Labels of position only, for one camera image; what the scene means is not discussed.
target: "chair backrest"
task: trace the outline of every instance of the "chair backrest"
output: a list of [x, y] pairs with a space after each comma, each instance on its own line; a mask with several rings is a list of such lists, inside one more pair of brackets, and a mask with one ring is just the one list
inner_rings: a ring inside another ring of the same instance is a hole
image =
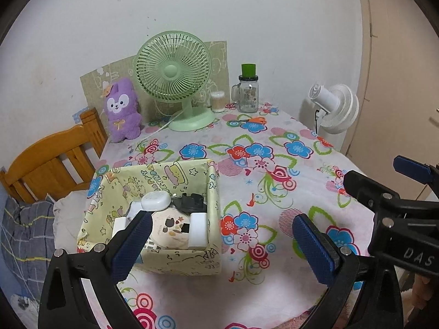
[[[0, 171], [0, 181], [11, 196], [33, 203], [44, 199], [47, 193], [58, 200], [73, 190], [88, 189], [94, 167], [83, 145], [91, 143], [100, 157], [107, 134], [96, 109], [85, 111], [80, 117], [82, 124], [37, 141], [12, 162], [7, 172]], [[66, 169], [60, 159], [62, 155], [70, 160], [82, 179], [81, 183], [76, 183]]]

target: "plush bunny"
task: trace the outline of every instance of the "plush bunny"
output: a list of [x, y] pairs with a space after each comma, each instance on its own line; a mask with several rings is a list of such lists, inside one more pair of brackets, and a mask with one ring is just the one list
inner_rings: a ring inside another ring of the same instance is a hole
[[120, 79], [106, 89], [105, 112], [111, 142], [132, 140], [140, 136], [142, 116], [137, 112], [137, 94], [128, 78]]

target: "blue gripper pad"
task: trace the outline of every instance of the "blue gripper pad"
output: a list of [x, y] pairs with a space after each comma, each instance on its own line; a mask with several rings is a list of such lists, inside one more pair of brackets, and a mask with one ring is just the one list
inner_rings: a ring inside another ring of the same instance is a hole
[[393, 168], [398, 173], [416, 180], [419, 183], [427, 184], [433, 182], [433, 175], [430, 167], [403, 156], [396, 156], [393, 160]]
[[151, 213], [148, 211], [140, 211], [128, 224], [126, 229], [117, 232], [113, 239], [115, 239], [119, 233], [120, 238], [122, 238], [124, 236], [124, 234], [122, 234], [123, 232], [128, 232], [129, 234], [111, 259], [111, 279], [114, 284], [126, 280], [143, 246], [151, 235]]
[[293, 235], [319, 283], [330, 287], [335, 281], [335, 271], [340, 263], [337, 251], [329, 242], [331, 240], [305, 214], [294, 218]]

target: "floral tablecloth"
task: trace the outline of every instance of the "floral tablecloth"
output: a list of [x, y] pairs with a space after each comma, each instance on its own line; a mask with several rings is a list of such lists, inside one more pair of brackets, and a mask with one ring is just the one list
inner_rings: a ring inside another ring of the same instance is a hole
[[[269, 329], [313, 306], [326, 287], [293, 238], [297, 214], [308, 214], [337, 246], [367, 253], [373, 214], [343, 188], [344, 174], [358, 168], [276, 106], [261, 103], [257, 114], [245, 115], [228, 105], [201, 130], [166, 128], [148, 137], [164, 123], [146, 125], [138, 139], [108, 143], [89, 196], [111, 168], [212, 158], [220, 175], [223, 269], [185, 277], [134, 267], [118, 287], [145, 328]], [[107, 328], [91, 286], [85, 287]]]

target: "door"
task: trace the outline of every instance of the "door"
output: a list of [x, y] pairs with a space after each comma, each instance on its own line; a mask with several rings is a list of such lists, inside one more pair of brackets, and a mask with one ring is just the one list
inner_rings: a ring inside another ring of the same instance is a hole
[[402, 198], [416, 199], [424, 186], [392, 162], [401, 154], [439, 163], [439, 38], [413, 0], [369, 3], [369, 78], [346, 156]]

